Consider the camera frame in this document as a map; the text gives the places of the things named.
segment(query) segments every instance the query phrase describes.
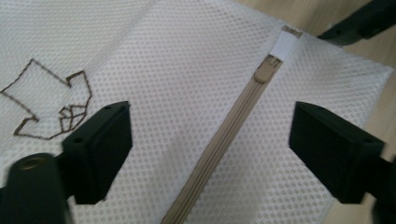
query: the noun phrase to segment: white fabric tab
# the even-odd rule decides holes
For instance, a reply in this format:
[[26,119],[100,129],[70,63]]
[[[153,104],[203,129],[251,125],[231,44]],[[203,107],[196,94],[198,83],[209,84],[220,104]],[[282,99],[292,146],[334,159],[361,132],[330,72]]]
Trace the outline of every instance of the white fabric tab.
[[281,31],[279,38],[277,39],[274,47],[271,49],[270,54],[277,57],[281,61],[285,61],[285,59],[293,50],[293,47],[297,41],[297,36],[286,31]]

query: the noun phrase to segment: brown outline design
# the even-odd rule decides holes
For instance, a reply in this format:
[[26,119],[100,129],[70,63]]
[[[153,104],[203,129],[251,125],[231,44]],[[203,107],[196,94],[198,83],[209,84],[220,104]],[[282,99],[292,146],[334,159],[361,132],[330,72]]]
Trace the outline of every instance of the brown outline design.
[[[55,79],[57,79],[58,81],[60,81],[62,84],[64,84],[66,87],[68,87],[69,89],[72,88],[72,85],[70,83],[71,79],[78,77],[78,76],[83,76],[86,86],[87,86],[87,90],[89,93],[89,97],[86,101],[85,105],[70,105],[69,107],[62,107],[61,110],[59,111],[59,114],[61,115],[59,117],[59,122],[60,122],[60,127],[61,130],[59,133],[56,133],[55,135],[52,135],[50,137],[45,137],[45,136],[40,136],[40,135],[34,135],[34,134],[29,134],[29,133],[21,133],[21,130],[23,128],[23,126],[29,121],[29,120],[33,120],[35,122],[39,122],[40,119],[38,118],[38,116],[26,105],[24,105],[23,103],[21,103],[19,100],[17,100],[15,97],[13,97],[12,95],[9,95],[6,93],[6,90],[9,89],[12,85],[14,85],[18,80],[20,80],[23,76],[23,74],[26,72],[27,68],[32,65],[33,63],[37,64],[38,66],[40,66],[43,70],[45,70],[49,75],[51,75],[52,77],[54,77]],[[32,138],[37,138],[37,139],[41,139],[41,140],[51,140],[52,138],[61,135],[63,133],[68,133],[71,132],[73,130],[75,130],[77,128],[77,126],[87,117],[87,110],[88,110],[88,105],[90,103],[90,100],[92,98],[92,89],[91,89],[91,85],[90,82],[87,79],[87,75],[85,74],[84,71],[79,71],[69,77],[66,78],[65,81],[63,81],[59,76],[55,75],[53,72],[51,72],[48,68],[46,68],[43,64],[39,63],[38,61],[36,61],[35,59],[31,59],[29,61],[28,64],[26,64],[26,66],[23,68],[22,72],[18,75],[17,79],[15,79],[11,84],[9,84],[7,87],[5,87],[4,89],[0,90],[0,94],[6,96],[7,98],[9,98],[11,101],[15,102],[17,105],[20,105],[23,109],[25,109],[29,114],[32,115],[32,117],[30,118],[26,118],[22,121],[22,123],[17,127],[17,129],[14,131],[14,135],[16,136],[22,136],[22,137],[32,137]],[[73,114],[73,108],[83,108],[84,112],[83,113],[79,113],[74,115]],[[82,117],[80,118],[80,120],[73,126],[73,121],[77,118],[77,117]],[[64,127],[64,120],[66,119],[70,119],[69,121],[69,125],[67,127]]]

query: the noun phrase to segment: zipper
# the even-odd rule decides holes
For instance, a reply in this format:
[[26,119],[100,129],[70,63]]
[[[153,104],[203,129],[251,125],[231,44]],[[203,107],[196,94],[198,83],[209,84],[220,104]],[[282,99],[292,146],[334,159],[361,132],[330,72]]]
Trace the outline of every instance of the zipper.
[[163,218],[162,224],[177,224],[185,221],[227,148],[301,34],[287,26],[282,28],[281,35],[270,54],[265,57],[256,70],[253,78],[242,91],[227,118],[206,147],[186,185]]

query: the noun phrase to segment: beige zipper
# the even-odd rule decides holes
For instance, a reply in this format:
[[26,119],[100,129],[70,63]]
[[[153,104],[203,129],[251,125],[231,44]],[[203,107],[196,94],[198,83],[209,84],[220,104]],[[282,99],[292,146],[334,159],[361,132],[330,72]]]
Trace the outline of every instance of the beige zipper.
[[[282,30],[297,37],[301,36],[301,33],[286,26]],[[163,218],[162,224],[177,224],[185,221],[222,156],[281,64],[282,61],[273,55],[265,57],[206,147],[186,185]]]

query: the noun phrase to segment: floor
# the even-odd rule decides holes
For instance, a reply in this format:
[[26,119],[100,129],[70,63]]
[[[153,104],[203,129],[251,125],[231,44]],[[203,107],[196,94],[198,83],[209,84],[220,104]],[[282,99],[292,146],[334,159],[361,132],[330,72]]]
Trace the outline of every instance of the floor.
[[[237,0],[268,15],[308,32],[320,35],[368,0]],[[348,52],[396,68],[396,26],[370,40],[344,47]],[[390,160],[396,152],[396,72],[389,79],[365,130],[387,143],[383,157]],[[325,224],[369,224],[373,197],[362,205],[344,205],[334,201]]]

